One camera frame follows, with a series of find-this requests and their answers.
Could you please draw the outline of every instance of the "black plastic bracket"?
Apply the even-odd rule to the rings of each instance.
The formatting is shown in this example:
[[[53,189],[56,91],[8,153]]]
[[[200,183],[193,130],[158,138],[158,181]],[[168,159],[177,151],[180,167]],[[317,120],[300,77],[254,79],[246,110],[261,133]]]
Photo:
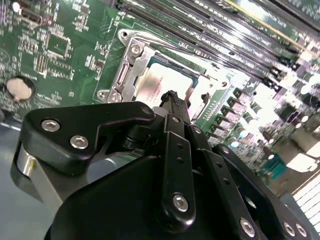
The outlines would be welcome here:
[[[232,239],[260,240],[258,228],[250,216],[224,159],[212,152],[206,136],[200,128],[189,125],[187,129],[194,164],[201,168],[204,176],[217,191],[217,198],[220,198],[221,207],[230,224]]]
[[[242,196],[249,198],[256,206],[256,216],[261,230],[271,240],[310,240],[310,234],[303,236],[298,229],[304,224],[271,192],[241,159],[227,146],[216,145],[213,152],[220,155],[229,168],[232,178]]]
[[[41,123],[48,119],[58,122],[60,129],[44,130]],[[148,125],[154,119],[154,112],[142,102],[37,109],[25,116],[20,141],[35,158],[64,174],[78,175],[97,153],[99,137],[112,138],[128,125]],[[73,136],[86,137],[87,148],[74,148],[70,144]]]

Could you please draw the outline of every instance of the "hole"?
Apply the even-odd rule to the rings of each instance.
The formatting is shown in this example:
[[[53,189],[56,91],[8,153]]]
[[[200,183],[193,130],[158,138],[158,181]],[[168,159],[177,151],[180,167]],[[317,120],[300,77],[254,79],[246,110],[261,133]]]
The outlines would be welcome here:
[[[178,163],[183,164],[184,160],[181,157],[177,157],[176,160],[178,161]]]
[[[178,118],[176,118],[175,116],[172,117],[172,119],[173,119],[173,121],[175,121],[176,123],[179,123],[179,122],[180,122],[180,120],[179,120]]]
[[[121,33],[121,37],[122,37],[123,39],[127,39],[127,38],[128,38],[128,33],[125,32],[125,31],[123,31],[123,32]]]
[[[251,207],[253,207],[254,209],[257,209],[257,206],[254,204],[254,202],[250,198],[245,196],[244,199]]]
[[[224,178],[223,181],[224,181],[224,183],[227,184],[228,186],[231,184],[227,178]]]

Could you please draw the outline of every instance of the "green circuit board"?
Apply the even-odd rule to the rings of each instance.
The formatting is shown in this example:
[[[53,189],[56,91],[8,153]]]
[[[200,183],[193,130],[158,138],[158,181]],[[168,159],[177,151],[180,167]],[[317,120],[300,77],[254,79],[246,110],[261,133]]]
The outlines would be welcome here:
[[[161,27],[133,16],[130,12],[110,8],[106,2],[100,0],[24,0],[21,6],[27,10],[27,14],[29,13],[28,17],[14,11],[13,2],[2,0],[0,3],[0,108],[13,113],[14,119],[20,122],[32,109],[102,104],[103,102],[97,97],[97,92],[111,88],[126,49],[117,35],[120,29],[147,31],[175,46],[186,45],[181,39]],[[214,49],[221,56],[235,61],[245,69],[260,75],[261,78],[268,74],[269,68],[277,62],[279,57],[292,60],[297,55],[281,45],[281,41],[287,41],[287,39],[283,39],[282,36],[261,25],[251,15],[242,14],[242,20],[245,25],[253,28],[245,32],[253,40],[242,41],[241,37],[232,36],[232,31],[228,28],[220,28],[209,20],[203,21],[171,0],[152,2],[165,6],[168,12],[175,15],[178,20],[172,19],[166,12],[161,13],[152,6],[139,4],[138,0],[124,2],[134,3],[141,12],[152,16],[155,21],[168,25],[176,33]],[[235,31],[244,31],[241,28],[244,23],[238,23],[232,18],[233,15],[228,11],[230,6],[227,3],[212,4],[213,7],[206,5],[208,1],[205,0],[203,2],[185,0],[185,2],[194,9],[219,19]],[[319,42],[306,35],[303,29],[286,23],[281,16],[263,10],[248,0],[232,2],[242,8],[251,6],[254,16],[293,41],[302,40],[303,43],[300,43],[302,47],[308,48],[310,44],[320,47]],[[304,1],[302,5],[300,5],[302,11],[309,6],[312,6],[312,9],[315,9],[314,6],[320,6],[318,2],[312,0]],[[41,24],[35,24],[35,21],[41,21]],[[236,46],[238,54],[232,52],[233,46]],[[268,54],[261,46],[269,49]],[[298,54],[305,52],[298,48],[296,51]],[[318,56],[319,49],[308,59],[307,63],[311,64],[311,67],[303,73],[303,76],[319,73]],[[202,67],[190,61],[182,62],[190,68],[203,71]],[[239,75],[232,67],[219,73],[221,77],[229,79],[230,88],[215,91],[209,104],[195,122],[206,134],[211,132],[212,125],[221,115],[221,108],[226,105],[236,89],[244,90],[252,97],[252,101],[259,98],[259,95],[253,97],[261,86],[261,82],[256,77]],[[6,90],[6,82],[16,76],[28,78],[35,84],[35,94],[30,99],[14,101]],[[284,102],[293,101],[292,98],[296,92],[291,88],[292,86],[288,87],[288,95],[274,105],[275,109],[280,109]],[[309,115],[317,111],[303,104],[299,106],[301,111]],[[285,123],[276,127],[279,130],[271,123],[263,127],[273,132],[276,139],[293,131],[292,127]],[[250,141],[244,139],[236,152],[252,169],[258,169],[262,165],[262,163],[253,164],[264,154],[255,138]]]

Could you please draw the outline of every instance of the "capacitor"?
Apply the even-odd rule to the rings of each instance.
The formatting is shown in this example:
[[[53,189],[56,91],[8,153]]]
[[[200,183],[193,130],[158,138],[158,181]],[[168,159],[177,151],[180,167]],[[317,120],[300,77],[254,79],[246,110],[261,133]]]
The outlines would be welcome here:
[[[295,89],[298,93],[305,95],[310,93],[311,89],[312,89],[312,85],[310,84],[304,84],[302,82],[299,82],[296,86]]]
[[[302,126],[302,119],[298,116],[301,113],[290,104],[287,104],[285,109],[279,114],[279,117],[288,124],[293,125],[296,129],[300,128]]]
[[[262,132],[262,136],[265,138],[265,140],[269,143],[269,144],[273,144],[275,142],[274,138],[271,136],[270,133],[268,133],[267,131],[263,131]]]
[[[15,13],[18,13],[21,9],[21,6],[20,6],[20,3],[17,2],[17,1],[14,1],[11,5],[12,7],[12,10],[15,12]]]
[[[254,119],[249,113],[246,114],[244,119],[252,128],[257,128],[259,126],[259,122],[256,119]]]
[[[259,106],[258,104],[255,104],[251,108],[258,115],[258,117],[263,117],[264,110],[261,106]]]
[[[36,92],[36,85],[27,77],[17,76],[6,82],[6,89],[14,101],[30,99]]]
[[[243,139],[246,138],[249,135],[248,130],[246,130],[242,125],[238,125],[236,127],[236,131],[239,134],[239,138]]]
[[[320,140],[304,128],[295,130],[291,135],[293,141],[308,155],[320,158]]]
[[[305,123],[309,119],[309,117],[302,112],[298,115],[297,118],[300,120],[301,123]]]
[[[237,147],[239,147],[239,142],[238,142],[237,138],[234,136],[231,136],[228,138],[228,143],[232,148],[236,149]]]
[[[268,160],[271,160],[275,157],[275,154],[266,146],[263,148],[263,152],[265,156],[268,158]]]

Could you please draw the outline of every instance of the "metal cylinder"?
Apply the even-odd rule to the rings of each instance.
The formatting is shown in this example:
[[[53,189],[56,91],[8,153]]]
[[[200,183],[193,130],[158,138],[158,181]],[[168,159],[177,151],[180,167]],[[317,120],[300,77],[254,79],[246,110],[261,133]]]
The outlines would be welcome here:
[[[258,104],[254,105],[252,107],[252,110],[259,116],[261,117],[263,115],[263,109],[260,107]]]
[[[268,158],[268,160],[271,160],[275,157],[275,154],[266,146],[263,148],[263,152],[265,156]]]
[[[245,117],[244,117],[245,121],[248,123],[248,125],[252,128],[257,128],[258,127],[258,124],[259,122],[254,119],[250,114],[247,114]]]
[[[264,131],[262,135],[269,144],[273,144],[275,142],[274,138],[271,136],[269,132]]]
[[[239,142],[234,136],[228,138],[228,143],[232,148],[239,147]]]
[[[236,128],[237,133],[239,134],[239,138],[246,138],[249,135],[248,130],[246,130],[243,126],[239,125]]]
[[[320,140],[304,128],[297,129],[291,135],[293,141],[308,155],[320,158]]]

